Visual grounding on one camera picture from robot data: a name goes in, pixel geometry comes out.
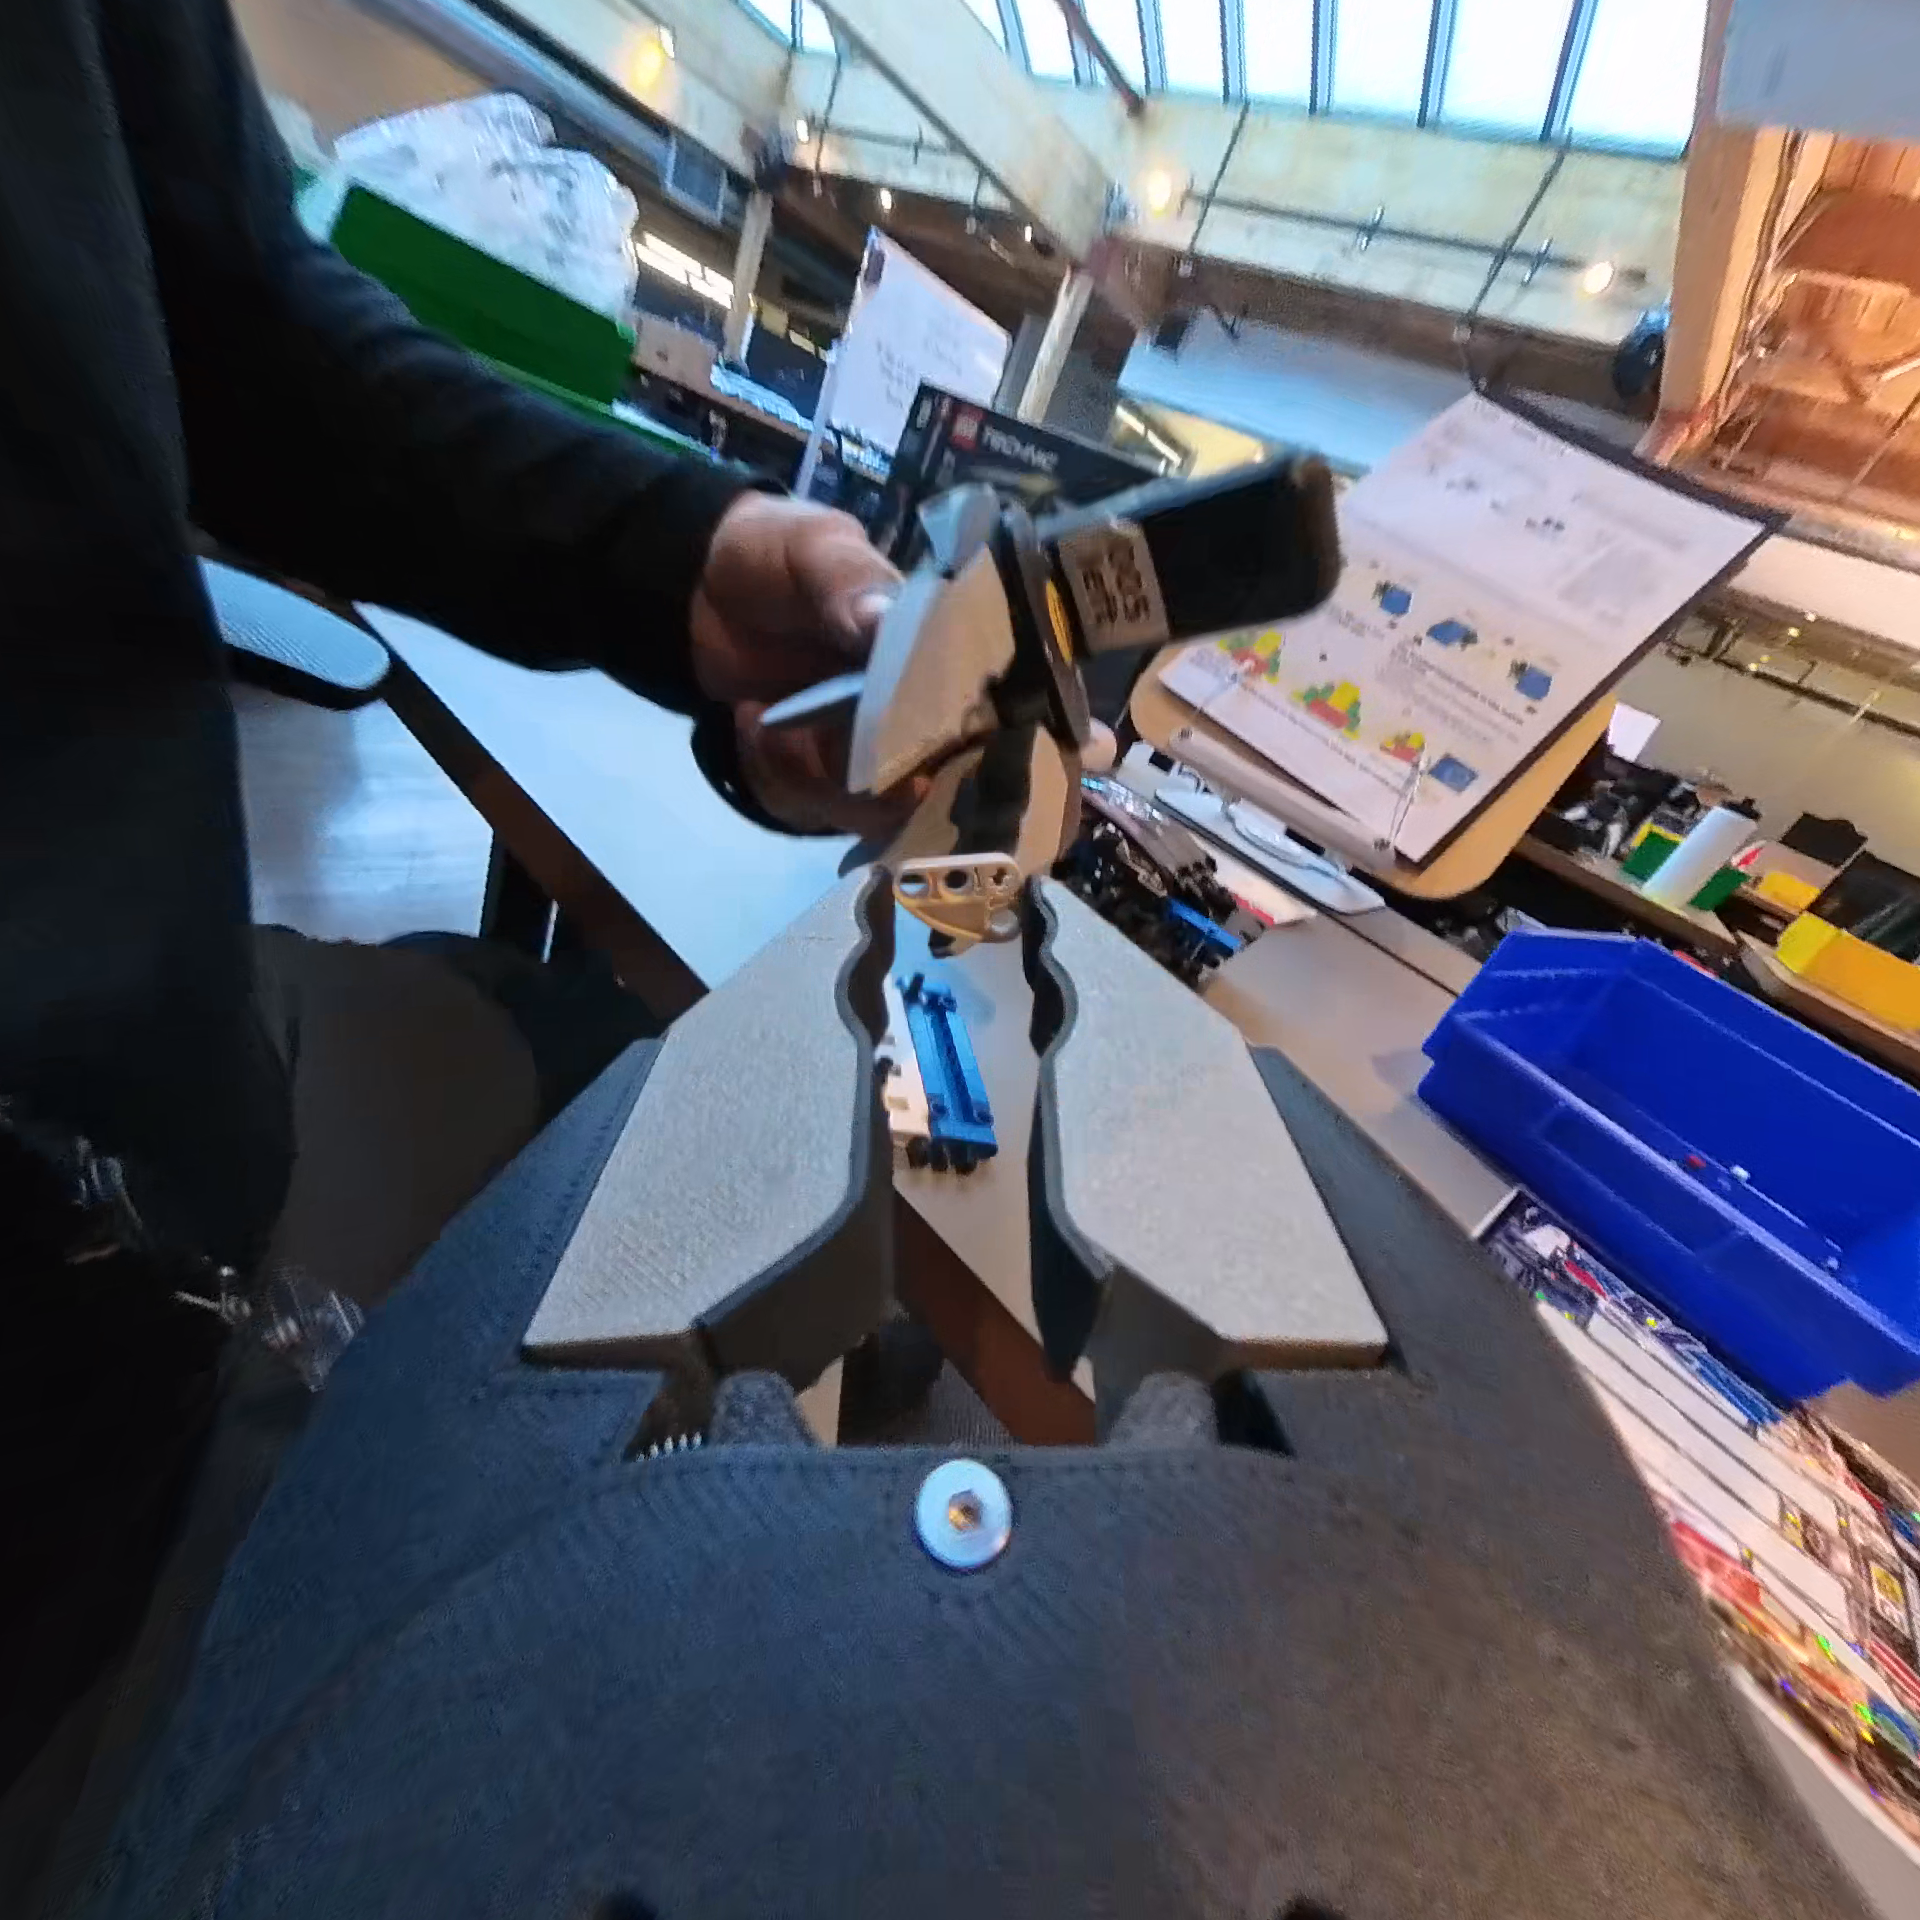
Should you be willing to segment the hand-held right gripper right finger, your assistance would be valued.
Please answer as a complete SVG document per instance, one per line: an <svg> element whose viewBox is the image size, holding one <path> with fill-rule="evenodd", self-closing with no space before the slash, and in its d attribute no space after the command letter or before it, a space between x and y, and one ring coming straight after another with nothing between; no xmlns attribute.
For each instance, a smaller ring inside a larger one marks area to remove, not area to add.
<svg viewBox="0 0 1920 1920"><path fill-rule="evenodd" d="M1046 1364L1098 1402L1379 1367L1386 1324L1242 1031L1055 880L1026 887L1025 974Z"/></svg>

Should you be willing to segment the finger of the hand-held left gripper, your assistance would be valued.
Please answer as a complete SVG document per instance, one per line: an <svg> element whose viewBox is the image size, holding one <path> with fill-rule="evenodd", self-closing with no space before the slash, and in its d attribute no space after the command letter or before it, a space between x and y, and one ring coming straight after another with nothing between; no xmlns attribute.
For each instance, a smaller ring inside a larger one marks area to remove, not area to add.
<svg viewBox="0 0 1920 1920"><path fill-rule="evenodd" d="M769 708L757 765L853 798L942 777L1026 793L1025 562L1025 540L990 540L957 572L914 572L860 672Z"/></svg>
<svg viewBox="0 0 1920 1920"><path fill-rule="evenodd" d="M963 750L889 837L857 840L839 860L850 874L914 857L1009 855L1022 880L1049 873L1081 828L1083 754L1049 730L998 730Z"/></svg>

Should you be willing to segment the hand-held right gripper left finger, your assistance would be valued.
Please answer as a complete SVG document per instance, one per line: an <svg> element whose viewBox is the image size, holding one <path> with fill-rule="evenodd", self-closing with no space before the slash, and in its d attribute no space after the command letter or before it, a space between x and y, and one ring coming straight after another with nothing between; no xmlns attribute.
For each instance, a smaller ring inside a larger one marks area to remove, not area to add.
<svg viewBox="0 0 1920 1920"><path fill-rule="evenodd" d="M535 1361L811 1389L893 1300L878 1034L897 902L854 870L657 1047L521 1337Z"/></svg>

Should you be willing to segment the white toy brick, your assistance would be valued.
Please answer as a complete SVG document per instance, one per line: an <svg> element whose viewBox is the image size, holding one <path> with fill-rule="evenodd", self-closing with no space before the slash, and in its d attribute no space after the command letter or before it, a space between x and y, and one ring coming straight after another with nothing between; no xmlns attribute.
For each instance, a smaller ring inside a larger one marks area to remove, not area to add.
<svg viewBox="0 0 1920 1920"><path fill-rule="evenodd" d="M1025 874L1006 852L908 860L893 873L893 895L937 957L1009 944L1025 924Z"/></svg>

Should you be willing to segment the blue and white brick panel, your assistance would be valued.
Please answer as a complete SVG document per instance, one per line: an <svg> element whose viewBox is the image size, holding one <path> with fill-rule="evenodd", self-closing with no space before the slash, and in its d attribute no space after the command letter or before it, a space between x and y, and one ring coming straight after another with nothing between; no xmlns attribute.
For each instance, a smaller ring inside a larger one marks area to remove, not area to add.
<svg viewBox="0 0 1920 1920"><path fill-rule="evenodd" d="M891 974L883 1006L876 1071L897 1160L969 1176L998 1154L998 1137L954 986L926 970Z"/></svg>

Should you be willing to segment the person's left forearm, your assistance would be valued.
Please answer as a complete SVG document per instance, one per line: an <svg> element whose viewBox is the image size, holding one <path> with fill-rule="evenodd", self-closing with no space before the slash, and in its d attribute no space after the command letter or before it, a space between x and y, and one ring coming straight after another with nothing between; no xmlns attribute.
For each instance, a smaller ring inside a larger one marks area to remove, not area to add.
<svg viewBox="0 0 1920 1920"><path fill-rule="evenodd" d="M485 367L275 198L194 197L149 236L196 530L514 664L723 701L693 606L763 489Z"/></svg>

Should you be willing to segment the grey desk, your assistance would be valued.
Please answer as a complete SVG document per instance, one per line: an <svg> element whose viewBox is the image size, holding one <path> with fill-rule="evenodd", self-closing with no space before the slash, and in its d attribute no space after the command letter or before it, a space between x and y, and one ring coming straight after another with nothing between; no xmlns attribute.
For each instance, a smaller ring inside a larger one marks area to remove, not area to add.
<svg viewBox="0 0 1920 1920"><path fill-rule="evenodd" d="M543 674L517 668L387 607L359 607L391 650L383 700L439 770L454 781L493 831L493 869L513 901L543 895L557 926L604 952L665 1017L714 992L754 952L781 934L849 873L857 860L841 839L786 837L748 823L698 772L690 722L647 704L609 676L573 669ZM902 1182L911 1258L956 1300L993 1296L998 1320L1014 1326L1009 1374L1022 1389L1049 1389L1030 1327L1030 1279L1025 1239L1025 1152L1036 1105L1038 1056L1026 1034L1028 986L1018 944L973 949L957 964L969 1028L983 1042L998 1137L1014 1150L1014 1172L990 1180L978 1200L934 1200L931 1174ZM1354 1126L1401 1166L1453 1222L1476 1229L1498 1210L1503 1186L1495 1172L1415 1094L1425 1064L1418 1039L1445 1010L1449 992L1393 950L1326 918L1265 933L1253 956L1230 959L1223 982L1205 994L1254 1048L1271 1048L1340 1105ZM1622 1618L1628 1546L1663 1522L1581 1522L1564 1513L1572 1494L1572 1453L1550 1438L1579 1416L1596 1428L1613 1480L1625 1476L1651 1513L1649 1489L1622 1452L1598 1393L1574 1381L1558 1334L1531 1308L1538 1326L1522 1342L1524 1406L1556 1416L1556 1425L1515 1428L1479 1464L1491 1489L1466 1494L1469 1518L1503 1516L1492 1544L1521 1544L1521 1513L1540 1520L1543 1573L1587 1567L1605 1575L1598 1598L1606 1621ZM1825 1846L1860 1887L1875 1916L1917 1917L1915 1842L1859 1788L1802 1721L1775 1711L1738 1673L1743 1700L1741 1741L1766 1753L1809 1810Z"/></svg>

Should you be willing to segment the person's left hand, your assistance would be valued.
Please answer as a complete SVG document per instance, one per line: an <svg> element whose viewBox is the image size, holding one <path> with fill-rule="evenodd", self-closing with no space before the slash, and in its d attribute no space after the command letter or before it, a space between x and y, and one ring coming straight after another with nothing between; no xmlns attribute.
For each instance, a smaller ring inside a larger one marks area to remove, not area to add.
<svg viewBox="0 0 1920 1920"><path fill-rule="evenodd" d="M897 567L844 511L748 494L719 518L690 601L690 658L723 713L734 790L771 824L889 840L923 781L849 785L845 710L765 727L771 705L863 669L900 586Z"/></svg>

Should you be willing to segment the toy brick car chassis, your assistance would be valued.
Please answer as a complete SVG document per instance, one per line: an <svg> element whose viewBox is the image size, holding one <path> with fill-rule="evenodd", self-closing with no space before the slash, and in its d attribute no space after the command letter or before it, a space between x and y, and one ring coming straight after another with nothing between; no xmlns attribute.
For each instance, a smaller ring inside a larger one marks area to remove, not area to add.
<svg viewBox="0 0 1920 1920"><path fill-rule="evenodd" d="M1194 992L1265 930L1174 830L1091 812L1052 877Z"/></svg>

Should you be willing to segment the toy car set box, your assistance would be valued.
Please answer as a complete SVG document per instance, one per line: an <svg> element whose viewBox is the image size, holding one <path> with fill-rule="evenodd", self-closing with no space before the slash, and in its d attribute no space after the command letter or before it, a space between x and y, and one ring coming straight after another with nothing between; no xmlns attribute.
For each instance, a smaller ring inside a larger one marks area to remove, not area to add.
<svg viewBox="0 0 1920 1920"><path fill-rule="evenodd" d="M921 504L956 486L993 486L1038 518L1161 480L1161 470L1105 445L1003 415L918 383L871 514L871 540L893 562L921 548Z"/></svg>

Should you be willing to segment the whiteboard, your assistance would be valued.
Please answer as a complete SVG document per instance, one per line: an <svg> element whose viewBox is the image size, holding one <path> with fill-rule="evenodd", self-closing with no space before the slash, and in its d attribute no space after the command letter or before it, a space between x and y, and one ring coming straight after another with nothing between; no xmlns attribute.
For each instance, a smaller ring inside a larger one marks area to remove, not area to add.
<svg viewBox="0 0 1920 1920"><path fill-rule="evenodd" d="M891 454L923 385L990 401L1010 342L985 310L871 229L811 429Z"/></svg>

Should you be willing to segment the blue plastic bin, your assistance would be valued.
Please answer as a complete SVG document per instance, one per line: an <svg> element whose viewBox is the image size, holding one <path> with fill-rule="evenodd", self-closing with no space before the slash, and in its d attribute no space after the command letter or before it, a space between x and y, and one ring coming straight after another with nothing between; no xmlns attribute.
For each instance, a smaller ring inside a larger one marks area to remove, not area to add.
<svg viewBox="0 0 1920 1920"><path fill-rule="evenodd" d="M1643 938L1517 930L1421 1102L1781 1400L1917 1378L1917 1093Z"/></svg>

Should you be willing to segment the white cylinder bottle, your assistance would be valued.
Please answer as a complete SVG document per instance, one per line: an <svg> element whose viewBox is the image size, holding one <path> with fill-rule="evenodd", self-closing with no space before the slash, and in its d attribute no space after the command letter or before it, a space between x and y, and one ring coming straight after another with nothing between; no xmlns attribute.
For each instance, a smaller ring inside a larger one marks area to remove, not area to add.
<svg viewBox="0 0 1920 1920"><path fill-rule="evenodd" d="M1732 860L1755 839L1761 814L1750 801L1722 801L1699 815L1639 893L1669 909L1692 906Z"/></svg>

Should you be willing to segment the green plastic bin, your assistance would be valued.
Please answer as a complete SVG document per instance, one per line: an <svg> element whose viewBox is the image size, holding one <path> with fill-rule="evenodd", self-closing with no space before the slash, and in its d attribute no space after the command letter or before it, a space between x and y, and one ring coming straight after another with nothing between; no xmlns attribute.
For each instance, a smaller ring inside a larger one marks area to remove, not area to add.
<svg viewBox="0 0 1920 1920"><path fill-rule="evenodd" d="M611 405L634 367L634 330L507 260L350 183L330 241L425 327L559 393Z"/></svg>

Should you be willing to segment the holographic sticker sheet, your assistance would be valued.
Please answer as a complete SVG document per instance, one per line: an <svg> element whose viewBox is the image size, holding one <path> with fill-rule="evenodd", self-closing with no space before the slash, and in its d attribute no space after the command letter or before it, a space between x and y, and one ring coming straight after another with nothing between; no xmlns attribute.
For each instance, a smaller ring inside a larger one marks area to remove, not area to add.
<svg viewBox="0 0 1920 1920"><path fill-rule="evenodd" d="M1739 1375L1524 1189L1479 1241L1585 1374L1722 1649L1914 1840L1915 1485Z"/></svg>

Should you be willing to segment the black office chair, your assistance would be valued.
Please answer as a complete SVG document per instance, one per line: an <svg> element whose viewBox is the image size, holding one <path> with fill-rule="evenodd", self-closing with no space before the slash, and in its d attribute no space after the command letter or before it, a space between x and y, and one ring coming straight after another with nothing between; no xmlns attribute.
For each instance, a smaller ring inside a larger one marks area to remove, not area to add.
<svg viewBox="0 0 1920 1920"><path fill-rule="evenodd" d="M199 574L241 681L337 713L381 700L394 658L369 629L219 559Z"/></svg>

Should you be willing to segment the clear plastic bag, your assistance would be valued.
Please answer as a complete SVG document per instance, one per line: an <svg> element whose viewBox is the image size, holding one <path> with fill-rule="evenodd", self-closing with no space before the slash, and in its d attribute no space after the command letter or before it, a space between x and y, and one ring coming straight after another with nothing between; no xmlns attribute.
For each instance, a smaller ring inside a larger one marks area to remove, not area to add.
<svg viewBox="0 0 1920 1920"><path fill-rule="evenodd" d="M557 144L518 94L388 114L340 132L331 151L342 180L609 320L630 317L638 200L598 157Z"/></svg>

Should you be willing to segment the yellow plastic bin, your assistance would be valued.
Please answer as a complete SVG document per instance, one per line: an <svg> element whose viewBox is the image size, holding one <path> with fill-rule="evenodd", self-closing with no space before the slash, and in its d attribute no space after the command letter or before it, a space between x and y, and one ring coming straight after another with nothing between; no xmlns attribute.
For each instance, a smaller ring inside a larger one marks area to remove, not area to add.
<svg viewBox="0 0 1920 1920"><path fill-rule="evenodd" d="M1809 986L1886 1028L1917 1033L1917 964L1815 912L1799 913L1773 946L1775 961Z"/></svg>

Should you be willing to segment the person's dark clothing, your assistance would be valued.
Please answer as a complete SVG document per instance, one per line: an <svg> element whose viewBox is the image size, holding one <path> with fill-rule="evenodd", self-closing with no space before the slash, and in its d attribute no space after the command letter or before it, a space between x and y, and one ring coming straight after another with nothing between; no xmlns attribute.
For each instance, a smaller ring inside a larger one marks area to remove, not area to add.
<svg viewBox="0 0 1920 1920"><path fill-rule="evenodd" d="M659 1026L611 970L255 926L149 215L297 218L293 162L227 4L4 4L2 82L14 1870L111 1824L326 1370L265 1304L374 1309Z"/></svg>

